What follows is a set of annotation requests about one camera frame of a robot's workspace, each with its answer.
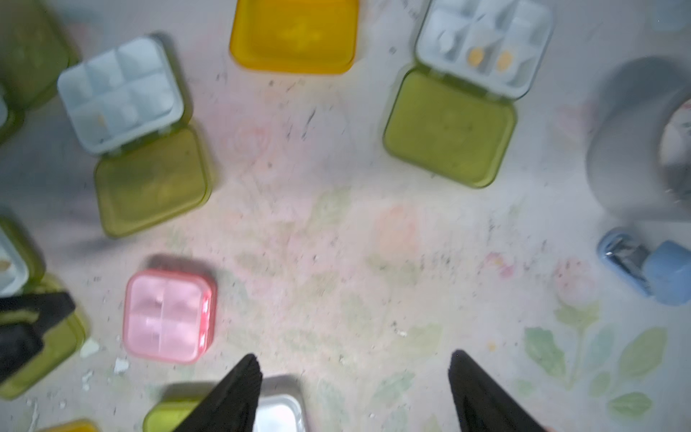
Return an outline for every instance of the pink pill box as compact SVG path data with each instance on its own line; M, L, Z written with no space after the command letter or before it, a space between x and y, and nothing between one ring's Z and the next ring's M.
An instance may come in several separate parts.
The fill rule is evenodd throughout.
M195 274L145 270L127 283L122 340L137 357L191 364L211 345L216 287Z

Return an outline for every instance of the blue object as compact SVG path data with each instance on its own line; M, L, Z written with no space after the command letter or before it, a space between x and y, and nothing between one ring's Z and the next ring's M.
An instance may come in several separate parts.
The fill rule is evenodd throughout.
M685 247L662 243L643 263L643 274L660 303L677 306L691 300L691 251Z
M666 241L650 252L633 233L615 228L597 247L600 260L644 297L678 306L691 300L691 251Z
M624 251L640 248L640 259L631 262L628 253L624 256ZM605 234L598 243L597 254L600 260L619 277L624 279L632 288L644 297L650 297L652 290L641 270L643 261L648 257L649 252L643 246L643 242L631 232L623 228L614 228Z

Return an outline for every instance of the white debris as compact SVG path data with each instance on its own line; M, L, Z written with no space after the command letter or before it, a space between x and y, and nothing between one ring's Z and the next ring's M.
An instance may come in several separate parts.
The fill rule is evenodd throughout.
M95 353L98 353L100 350L101 346L98 344L98 342L91 338L88 338L86 342L84 342L82 349L79 351L79 356L82 359L86 359L87 357L90 357Z
M29 424L29 429L26 429L26 432L35 432L39 421L39 402L36 399L31 399L26 401L26 405L34 406L34 411L31 413L31 424Z
M127 359L121 359L118 357L115 359L115 367L113 368L113 373L116 375L122 375L129 369L129 361Z
M89 380L93 376L93 370L89 369L86 371L84 375L82 375L82 390L83 391L89 391L91 390L91 384L89 384Z

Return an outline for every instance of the white table surface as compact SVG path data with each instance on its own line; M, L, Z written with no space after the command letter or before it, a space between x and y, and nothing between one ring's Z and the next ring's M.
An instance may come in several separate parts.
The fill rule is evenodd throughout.
M650 29L650 2L545 2L555 14L551 43L515 103L499 176L482 190L391 158L381 143L413 60L421 0L362 1L357 61L337 76L239 67L228 51L232 0L49 3L84 58L151 32L171 38L220 182L204 207L108 240L97 161L60 101L29 114L0 148L0 203L87 311L100 350L1 403L0 429L89 418L103 431L138 431L166 385L217 381L251 351L265 375L301 377L313 431L456 431L446 369L457 348L559 432L691 428L691 306L642 299L598 262L598 239L622 222L594 200L584 167L592 92L605 74L644 55L691 59L688 31ZM691 246L688 225L637 227L653 247L667 238ZM129 357L122 346L125 284L156 254L217 271L216 338L195 366ZM560 299L599 306L580 361L578 332L554 314ZM668 336L661 363L626 379L622 352L653 327ZM565 370L528 356L538 331L528 328L542 328L543 340L551 332ZM614 335L601 346L603 364L588 357L602 331ZM130 362L119 375L117 358ZM589 396L599 373L613 383ZM652 407L638 419L612 417L608 401L635 392Z

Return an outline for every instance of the pill organizer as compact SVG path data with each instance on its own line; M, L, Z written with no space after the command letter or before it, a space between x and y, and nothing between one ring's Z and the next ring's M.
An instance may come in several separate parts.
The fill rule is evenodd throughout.
M532 85L552 28L551 12L532 1L432 0L385 148L465 185L490 185L515 126L511 101Z
M358 0L238 0L237 62L262 71L344 73L355 59Z
M164 46L140 37L64 71L60 98L94 173L104 231L134 234L204 204L205 152Z
M122 340L135 356L191 364L214 334L216 288L201 276L145 270L125 295Z
M166 53L152 38L68 69L57 88L79 143L94 155L170 126L184 111Z
M0 82L8 106L34 109L55 96L59 74L78 62L76 52L38 0L0 2Z
M142 432L174 432L201 401L162 402L144 418ZM288 394L259 397L253 432L305 432L300 402Z
M0 297L18 294L27 283L40 281L45 271L17 225L0 216Z
M47 294L63 292L65 289L53 276L47 274L37 283L29 283L24 288L25 294ZM31 311L0 313L0 325L21 321L33 321L36 314ZM12 400L26 392L43 377L55 370L82 347L87 338L86 320L77 308L67 318L44 333L44 347L27 364L10 378L0 384L0 397Z

